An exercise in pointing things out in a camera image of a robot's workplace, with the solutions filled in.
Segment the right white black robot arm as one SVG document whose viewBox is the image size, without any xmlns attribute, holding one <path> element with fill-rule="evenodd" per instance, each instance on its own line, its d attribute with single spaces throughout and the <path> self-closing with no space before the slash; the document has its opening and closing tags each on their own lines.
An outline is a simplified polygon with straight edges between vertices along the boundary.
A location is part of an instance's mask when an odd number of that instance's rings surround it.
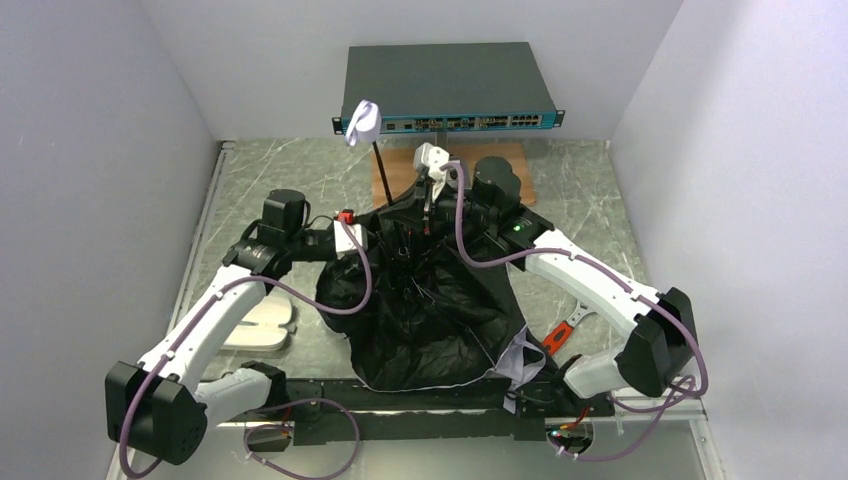
<svg viewBox="0 0 848 480">
<path fill-rule="evenodd" d="M 708 389 L 708 371 L 697 340 L 689 297 L 671 288 L 659 291 L 625 276 L 574 244 L 550 221 L 507 196 L 501 185 L 485 198 L 467 191 L 461 166 L 439 160 L 415 161 L 414 183 L 379 210 L 384 230 L 419 236 L 418 247 L 391 249 L 434 268 L 446 264 L 436 284 L 450 295 L 466 292 L 472 309 L 493 318 L 515 301 L 482 279 L 506 276 L 508 265 L 532 273 L 598 313 L 622 337 L 622 344 L 555 365 L 524 322 L 483 353 L 486 371 L 508 378 L 513 387 L 547 381 L 555 393 L 579 402 L 621 388 L 657 398 L 669 389 L 698 396 Z"/>
</svg>

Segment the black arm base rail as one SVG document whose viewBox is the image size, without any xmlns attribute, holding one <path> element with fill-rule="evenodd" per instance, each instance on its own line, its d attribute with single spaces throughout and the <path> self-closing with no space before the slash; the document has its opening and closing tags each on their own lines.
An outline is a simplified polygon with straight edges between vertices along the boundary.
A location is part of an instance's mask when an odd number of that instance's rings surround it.
<svg viewBox="0 0 848 480">
<path fill-rule="evenodd" d="M 378 393 L 356 379 L 299 379 L 287 382 L 289 400 L 319 397 L 346 407 L 360 430 L 361 440 L 427 440 L 507 437 L 544 441 L 557 422 L 578 417 L 584 407 L 555 404 L 549 382 L 531 382 L 519 390 L 532 398 L 516 401 L 516 413 L 502 406 L 510 382 L 490 378 L 474 384 L 403 393 Z M 349 419 L 336 407 L 317 402 L 279 412 L 243 413 L 230 423 L 281 421 L 293 427 L 294 446 L 317 446 L 354 440 Z"/>
</svg>

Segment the beige umbrella case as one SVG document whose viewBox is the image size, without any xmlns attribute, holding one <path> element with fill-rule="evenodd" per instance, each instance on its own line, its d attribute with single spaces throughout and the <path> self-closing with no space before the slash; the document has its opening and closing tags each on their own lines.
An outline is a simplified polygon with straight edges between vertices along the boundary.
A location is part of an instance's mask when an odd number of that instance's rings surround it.
<svg viewBox="0 0 848 480">
<path fill-rule="evenodd" d="M 280 350 L 289 337 L 294 312 L 289 298 L 269 295 L 239 322 L 222 348 L 258 352 Z"/>
</svg>

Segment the black folding umbrella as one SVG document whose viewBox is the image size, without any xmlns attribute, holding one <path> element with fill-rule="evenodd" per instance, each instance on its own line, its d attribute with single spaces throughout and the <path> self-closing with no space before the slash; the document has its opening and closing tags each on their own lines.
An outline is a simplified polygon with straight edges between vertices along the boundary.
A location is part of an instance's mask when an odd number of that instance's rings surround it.
<svg viewBox="0 0 848 480">
<path fill-rule="evenodd" d="M 490 374 L 514 387 L 550 376 L 554 362 L 530 333 L 475 211 L 464 210 L 459 252 L 454 225 L 413 232 L 397 223 L 397 201 L 411 187 L 364 214 L 396 224 L 395 259 L 368 259 L 368 268 L 358 255 L 334 259 L 316 283 L 318 302 L 328 306 L 323 321 L 347 337 L 356 377 L 374 391 L 396 393 L 464 386 Z"/>
</svg>

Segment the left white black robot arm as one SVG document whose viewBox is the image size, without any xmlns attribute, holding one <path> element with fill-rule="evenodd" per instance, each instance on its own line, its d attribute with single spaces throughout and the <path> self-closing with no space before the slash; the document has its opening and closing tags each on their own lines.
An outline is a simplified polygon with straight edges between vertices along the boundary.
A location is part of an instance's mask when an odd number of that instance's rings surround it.
<svg viewBox="0 0 848 480">
<path fill-rule="evenodd" d="M 252 221 L 224 255 L 201 300 L 138 361 L 117 362 L 105 378 L 107 429 L 118 445 L 125 475 L 140 479 L 129 463 L 131 450 L 156 463 L 180 465 L 198 449 L 206 432 L 245 412 L 286 407 L 284 371 L 251 361 L 211 383 L 201 379 L 209 363 L 244 317 L 273 289 L 307 302 L 283 283 L 298 262 L 329 262 L 355 253 L 370 266 L 368 230 L 351 210 L 336 214 L 323 229 L 309 222 L 303 193 L 271 191 L 260 218 Z"/>
</svg>

